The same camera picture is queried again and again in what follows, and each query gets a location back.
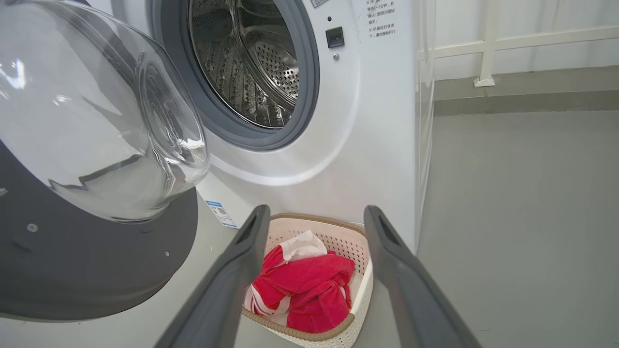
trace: washing machine door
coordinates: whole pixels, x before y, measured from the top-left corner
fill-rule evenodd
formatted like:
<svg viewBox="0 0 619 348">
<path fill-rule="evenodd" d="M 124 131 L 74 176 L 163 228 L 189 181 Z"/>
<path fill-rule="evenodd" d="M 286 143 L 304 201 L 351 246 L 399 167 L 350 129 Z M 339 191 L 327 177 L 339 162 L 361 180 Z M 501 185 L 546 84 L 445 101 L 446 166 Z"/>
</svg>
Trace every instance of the washing machine door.
<svg viewBox="0 0 619 348">
<path fill-rule="evenodd" d="M 93 318 L 158 291 L 209 164 L 163 49 L 75 2 L 0 2 L 0 124 L 0 310 Z"/>
</svg>

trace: stainless steel drum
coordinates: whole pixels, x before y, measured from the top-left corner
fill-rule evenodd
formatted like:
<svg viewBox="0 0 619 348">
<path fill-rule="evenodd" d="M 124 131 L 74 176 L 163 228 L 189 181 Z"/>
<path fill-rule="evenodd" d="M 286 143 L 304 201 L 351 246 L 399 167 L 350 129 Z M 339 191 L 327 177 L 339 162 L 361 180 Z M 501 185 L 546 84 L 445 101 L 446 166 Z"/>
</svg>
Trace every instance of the stainless steel drum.
<svg viewBox="0 0 619 348">
<path fill-rule="evenodd" d="M 191 39 L 202 73 L 242 119 L 284 127 L 298 97 L 297 57 L 272 0 L 193 0 Z"/>
</svg>

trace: washing machine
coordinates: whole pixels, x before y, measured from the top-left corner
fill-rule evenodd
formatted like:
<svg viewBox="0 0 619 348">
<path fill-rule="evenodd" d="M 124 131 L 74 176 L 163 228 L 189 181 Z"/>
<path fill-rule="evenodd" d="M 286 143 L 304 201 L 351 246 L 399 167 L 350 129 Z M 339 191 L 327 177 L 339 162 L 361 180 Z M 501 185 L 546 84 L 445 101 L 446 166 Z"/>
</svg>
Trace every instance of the washing machine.
<svg viewBox="0 0 619 348">
<path fill-rule="evenodd" d="M 230 228 L 260 204 L 350 222 L 381 206 L 417 249 L 433 3 L 91 5 L 150 38 L 70 1 L 0 2 L 19 33 L 0 35 L 3 313 L 106 317 L 92 323 L 106 332 L 114 313 L 182 299 L 153 296 L 214 253 L 196 236 L 194 186 Z"/>
<path fill-rule="evenodd" d="M 251 210 L 361 222 L 380 206 L 416 251 L 430 163 L 431 0 L 91 0 L 159 42 L 211 155 L 197 186 Z"/>
</svg>

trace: white plastic basket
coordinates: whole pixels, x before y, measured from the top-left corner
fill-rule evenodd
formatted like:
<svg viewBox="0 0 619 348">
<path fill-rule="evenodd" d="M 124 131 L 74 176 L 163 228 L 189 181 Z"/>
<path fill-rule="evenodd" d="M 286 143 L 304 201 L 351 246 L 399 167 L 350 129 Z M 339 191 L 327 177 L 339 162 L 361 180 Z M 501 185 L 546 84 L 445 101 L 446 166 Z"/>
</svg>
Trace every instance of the white plastic basket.
<svg viewBox="0 0 619 348">
<path fill-rule="evenodd" d="M 363 228 L 346 222 L 304 214 L 278 214 L 271 217 L 267 254 L 285 240 L 311 230 L 322 240 L 327 250 L 355 262 L 355 275 L 349 283 L 352 308 L 344 321 L 324 333 L 310 334 L 288 328 L 251 313 L 243 315 L 289 341 L 303 347 L 352 347 L 368 313 L 374 278 L 370 249 Z"/>
</svg>

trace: white railing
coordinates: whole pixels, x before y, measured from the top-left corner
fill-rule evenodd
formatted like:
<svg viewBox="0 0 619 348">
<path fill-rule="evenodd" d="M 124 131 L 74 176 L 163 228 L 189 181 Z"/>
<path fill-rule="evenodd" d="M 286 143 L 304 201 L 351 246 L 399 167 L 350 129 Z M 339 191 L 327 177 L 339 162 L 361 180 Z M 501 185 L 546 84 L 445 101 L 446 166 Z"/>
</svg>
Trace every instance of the white railing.
<svg viewBox="0 0 619 348">
<path fill-rule="evenodd" d="M 482 70 L 479 77 L 475 80 L 475 87 L 488 87 L 495 85 L 495 81 L 492 78 L 492 68 L 494 65 L 496 51 L 511 50 L 513 48 L 556 45 L 559 43 L 619 38 L 619 25 L 601 25 L 591 28 L 557 31 L 558 25 L 563 18 L 565 0 L 558 0 L 556 3 L 551 32 L 496 38 L 499 25 L 500 6 L 501 0 L 487 1 L 483 40 L 459 43 L 456 45 L 439 46 L 436 47 L 433 52 L 434 58 L 481 53 Z"/>
</svg>

